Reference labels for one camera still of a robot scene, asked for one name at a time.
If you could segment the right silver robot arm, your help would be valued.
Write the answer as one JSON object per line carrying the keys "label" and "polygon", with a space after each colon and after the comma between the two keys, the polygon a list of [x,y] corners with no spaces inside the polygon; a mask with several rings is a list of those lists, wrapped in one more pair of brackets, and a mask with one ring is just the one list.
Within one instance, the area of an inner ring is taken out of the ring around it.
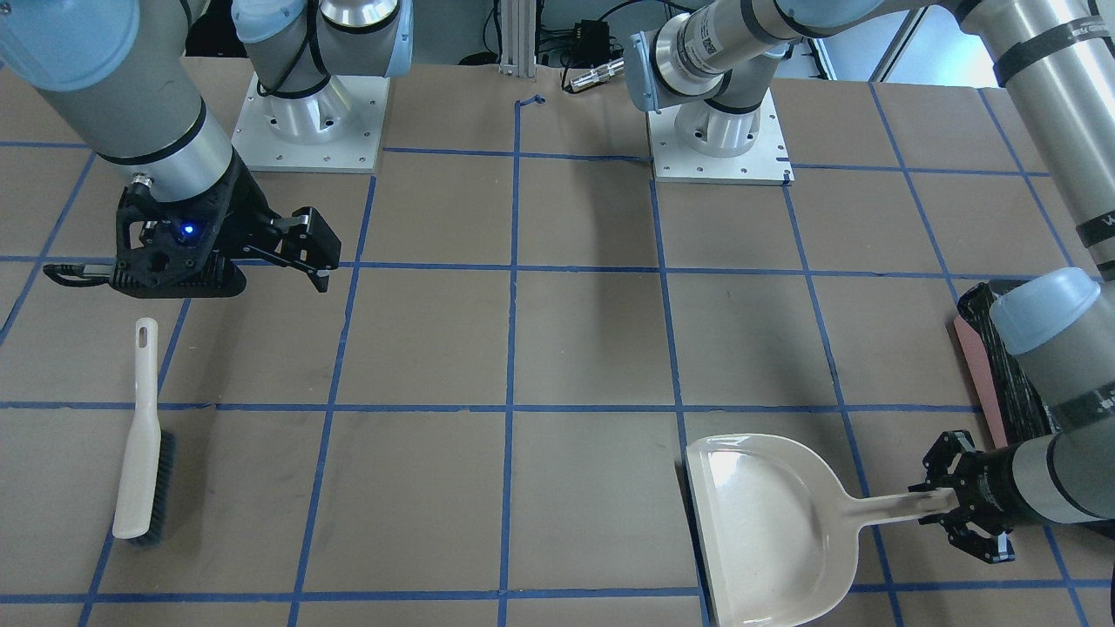
{"label": "right silver robot arm", "polygon": [[182,58],[203,1],[4,1],[3,61],[125,179],[109,266],[43,266],[68,288],[230,298],[241,260],[319,293],[342,243],[312,206],[282,218],[256,171],[374,170],[386,89],[413,64],[410,1],[233,1],[254,81],[224,131]]}

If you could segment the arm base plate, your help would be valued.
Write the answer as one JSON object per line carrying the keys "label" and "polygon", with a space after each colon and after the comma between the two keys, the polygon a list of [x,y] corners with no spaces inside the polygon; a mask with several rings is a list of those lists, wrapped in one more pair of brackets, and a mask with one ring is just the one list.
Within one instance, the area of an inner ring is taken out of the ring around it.
{"label": "arm base plate", "polygon": [[391,84],[386,77],[334,76],[322,91],[287,99],[261,96],[253,76],[232,145],[254,173],[371,174]]}
{"label": "arm base plate", "polygon": [[733,114],[708,103],[646,114],[658,182],[788,186],[795,181],[772,91],[757,110]]}

